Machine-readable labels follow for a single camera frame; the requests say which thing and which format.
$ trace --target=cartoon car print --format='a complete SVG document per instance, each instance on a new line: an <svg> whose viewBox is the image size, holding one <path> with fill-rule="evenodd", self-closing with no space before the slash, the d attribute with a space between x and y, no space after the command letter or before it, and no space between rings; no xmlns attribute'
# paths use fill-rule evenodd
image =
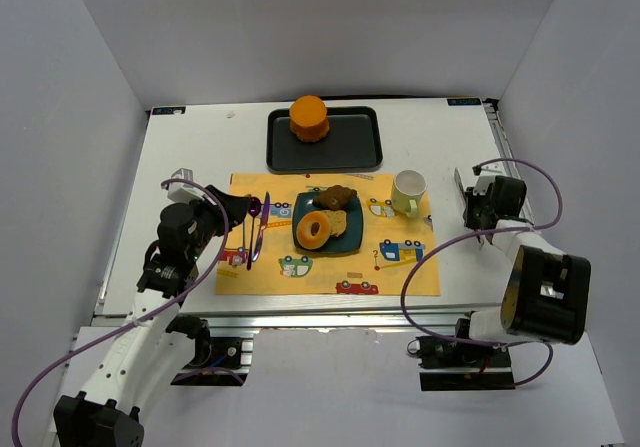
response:
<svg viewBox="0 0 640 447"><path fill-rule="evenodd" d="M377 215L378 217L394 217L396 213L391 207L391 200L387 199L384 202L378 201L376 199L368 199L367 207L373 215Z"/></svg>
<svg viewBox="0 0 640 447"><path fill-rule="evenodd" d="M247 261L247 252L242 247L238 247L237 249L224 249L220 261L227 261L230 266L237 267Z"/></svg>
<svg viewBox="0 0 640 447"><path fill-rule="evenodd" d="M279 219L290 219L293 215L293 209L289 202L276 202L269 206L269 217L278 217Z"/></svg>
<svg viewBox="0 0 640 447"><path fill-rule="evenodd" d="M355 294L355 295L376 295L378 286L371 285L369 282L360 284L352 284L348 280L343 280L336 284L336 293L338 294Z"/></svg>
<svg viewBox="0 0 640 447"><path fill-rule="evenodd" d="M389 239L380 242L380 253L391 262L402 262L403 260L413 260L415 262L422 259L426 246L419 240L405 240L404 244L393 243Z"/></svg>
<svg viewBox="0 0 640 447"><path fill-rule="evenodd" d="M306 255L299 259L287 255L284 259L278 259L278 262L280 263L280 275L293 278L304 277L313 266L313 260Z"/></svg>

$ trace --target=donut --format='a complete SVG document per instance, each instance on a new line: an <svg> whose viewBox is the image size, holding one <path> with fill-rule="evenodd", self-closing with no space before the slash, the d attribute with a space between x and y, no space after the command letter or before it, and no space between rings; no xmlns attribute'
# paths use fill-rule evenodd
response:
<svg viewBox="0 0 640 447"><path fill-rule="evenodd" d="M326 214L315 211L305 215L296 228L296 238L303 249L316 250L331 236L331 222Z"/></svg>
<svg viewBox="0 0 640 447"><path fill-rule="evenodd" d="M329 133L327 106L319 97L305 95L289 109L291 131L303 142L317 142Z"/></svg>

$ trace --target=white wall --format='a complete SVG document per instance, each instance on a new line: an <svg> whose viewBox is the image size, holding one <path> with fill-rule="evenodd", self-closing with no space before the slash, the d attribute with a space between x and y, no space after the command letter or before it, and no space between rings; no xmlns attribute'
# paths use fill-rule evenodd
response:
<svg viewBox="0 0 640 447"><path fill-rule="evenodd" d="M84 0L145 107L499 97L552 0Z"/></svg>
<svg viewBox="0 0 640 447"><path fill-rule="evenodd" d="M500 103L518 156L566 201L549 234L591 260L588 330L618 422L640 445L640 0L555 0ZM555 201L534 176L539 220Z"/></svg>
<svg viewBox="0 0 640 447"><path fill-rule="evenodd" d="M145 116L82 0L0 0L0 444L91 318ZM61 372L28 402L41 445Z"/></svg>

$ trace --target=cable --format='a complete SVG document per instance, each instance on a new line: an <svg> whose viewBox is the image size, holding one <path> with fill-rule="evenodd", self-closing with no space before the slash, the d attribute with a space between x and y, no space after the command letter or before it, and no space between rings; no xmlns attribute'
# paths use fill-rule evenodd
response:
<svg viewBox="0 0 640 447"><path fill-rule="evenodd" d="M524 380L519 380L518 382L514 382L513 384L507 384L507 385L505 385L505 387L514 387L515 388L515 387L520 387L521 385L524 385L524 384L528 384L529 382L533 382L534 380L536 380L538 377L540 377L542 374L544 374L547 371L547 369L551 365L551 361L553 360L553 347L551 346L551 344L547 344L546 342L543 342L543 345L547 349L549 349L549 355L548 355L547 360L545 361L544 365L542 367L540 367L540 370L538 370L531 377L527 377Z"/></svg>
<svg viewBox="0 0 640 447"><path fill-rule="evenodd" d="M19 421L20 421L20 413L22 412L22 408L24 407L24 404L25 404L27 398L31 394L31 391L33 391L35 386L38 385L42 379L44 379L47 375L49 375L57 367L65 364L66 362L68 362L69 360L74 358L76 355L79 355L82 352L85 352L85 351L89 350L90 348L95 347L98 344L101 344L102 342L105 342L105 341L107 341L109 339L112 339L113 337L116 337L118 335L124 334L125 332L128 332L129 330L133 329L136 325L138 325L138 324L140 324L142 322L146 322L151 317L154 317L154 316L164 312L165 310L167 310L172 305L177 304L178 302L182 302L213 271L213 269L215 268L216 264L218 263L218 260L220 260L220 257L222 256L222 253L224 252L224 249L225 249L225 247L227 245L227 238L229 237L229 231L231 230L230 227L229 227L229 217L227 216L227 213L225 212L225 210L222 208L222 203L216 198L216 196L214 194L209 192L207 189L202 187L200 184L197 184L196 182L193 182L191 180L177 179L177 178L176 179L167 179L167 180L162 181L160 183L160 186L162 188L167 188L169 186L169 184L173 184L173 183L176 183L176 182L182 183L182 184L187 184L187 185L190 185L191 187L195 187L196 189L200 190L208 200L212 201L215 205L220 207L220 212L222 212L222 220L223 220L223 223L224 223L224 234L223 234L223 237L222 237L222 243L220 244L220 249L218 250L218 253L214 257L213 262L211 262L209 267L207 267L207 269L202 273L202 275L200 277L198 277L195 280L195 282L188 289L186 289L183 293L181 293L177 297L174 297L173 299L169 300L164 305L162 305L162 306L158 307L157 309L152 310L151 312L143 315L135 323L134 322L130 322L128 324L125 324L122 327L118 327L114 331L109 332L108 334L103 335L102 337L99 337L96 340L93 340L93 341L89 342L88 344L83 345L82 347L78 347L76 350L72 350L68 354L60 357L54 363L49 365L42 372L40 372L31 381L31 383L29 383L27 388L24 390L24 392L22 393L22 395L18 399L18 403L16 404L16 408L13 411L13 417L11 418L11 439L13 440L14 447L23 447L22 442L20 442L20 434L18 432L18 425L19 425Z"/></svg>
<svg viewBox="0 0 640 447"><path fill-rule="evenodd" d="M226 374L229 374L234 379L236 379L240 385L244 385L244 380L242 380L242 377L236 374L233 370L226 369L224 367L213 367L213 366L192 370L191 372L187 372L186 374L178 375L175 379L173 379L173 381L180 382L181 380L188 379L189 377L193 377L195 375L204 374L205 372L224 372Z"/></svg>
<svg viewBox="0 0 640 447"><path fill-rule="evenodd" d="M545 230L545 229L550 229L551 227L554 227L560 221L560 218L562 217L562 213L564 211L564 203L562 201L562 194L560 193L560 188L558 187L558 184L555 182L555 180L553 180L551 175L549 175L545 170L543 170L542 168L538 167L537 165L532 164L529 161L521 160L521 159L496 158L496 159L491 159L491 160L486 160L484 162L481 162L478 165L476 165L475 168L482 168L485 165L493 164L493 163L496 163L496 162L513 162L513 163L516 163L516 164L526 165L527 167L529 167L529 168L539 172L540 174L542 174L549 181L549 183L553 187L553 190L555 191L556 197L558 199L558 211L556 213L555 218L551 222L548 222L546 224L542 224L542 225L539 225L539 226L535 226L535 228L537 230ZM455 237L455 238L453 238L451 240L448 240L444 244L439 245L438 247L436 247L435 249L430 251L422 259L420 259L416 263L416 265L413 266L413 268L411 269L411 272L409 272L409 275L407 276L407 278L406 278L406 280L404 282L404 285L402 286L402 291L400 292L400 308L402 309L402 314L404 315L405 319L407 319L407 322L409 322L411 325L413 325L419 331L424 332L425 334L430 335L432 337L435 337L437 339L443 340L445 342L459 342L459 343L463 343L463 344L478 345L478 346L482 346L482 347L509 347L510 345L511 346L515 346L516 344L517 345L522 344L522 342L517 342L515 344L502 344L500 342L489 342L489 341L481 341L481 340L473 340L473 339L462 339L462 338L455 337L455 336L439 334L437 332L429 330L429 329L419 325L415 320L413 320L411 315L409 315L409 311L407 309L407 302L406 302L407 299L406 299L406 297L407 297L407 290L409 289L409 284L410 284L411 280L413 279L413 277L418 272L418 270L420 269L420 267L422 267L422 265L424 265L424 263L427 262L434 255L438 254L439 252L442 252L447 247L450 247L450 246L452 246L454 244L457 244L458 242L462 242L463 240L479 237L481 235L487 236L487 235L495 235L495 234L506 233L506 232L528 232L530 230L531 229L529 227L504 227L504 228L500 228L500 229L487 229L487 230L478 230L478 231L468 232L466 234L463 234L463 235ZM549 349L550 349L550 355L549 355L549 359L548 359L548 363L550 364L551 363L551 359L553 359L553 348L549 344L545 344L545 345L547 345L549 347ZM537 379L540 375L542 375L542 373L544 373L544 371L548 367L549 367L549 365L547 363L545 363L543 368L540 369L540 371L538 371L536 374L534 374L533 376L531 376L528 379L525 379L524 381L516 382L514 384L514 386L523 385L523 384L526 384L528 382L531 382L532 380Z"/></svg>
<svg viewBox="0 0 640 447"><path fill-rule="evenodd" d="M407 355L408 355L409 357L416 358L416 357L417 357L418 352L420 351L420 348L418 347L418 348L416 348L416 350L411 351L410 347L411 347L411 344L413 344L414 342L419 342L419 340L418 340L418 339L413 339L411 342L409 342L409 343L407 344Z"/></svg>

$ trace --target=red car print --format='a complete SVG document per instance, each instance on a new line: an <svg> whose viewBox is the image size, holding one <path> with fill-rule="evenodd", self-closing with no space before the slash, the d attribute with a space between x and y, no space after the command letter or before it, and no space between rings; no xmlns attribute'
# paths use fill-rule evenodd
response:
<svg viewBox="0 0 640 447"><path fill-rule="evenodd" d="M348 280L343 280L336 284L336 292L338 294L376 295L378 293L378 286L371 285L369 282L352 284Z"/></svg>
<svg viewBox="0 0 640 447"><path fill-rule="evenodd" d="M237 249L224 249L220 262L227 261L230 266L237 267L247 262L247 252L242 248Z"/></svg>

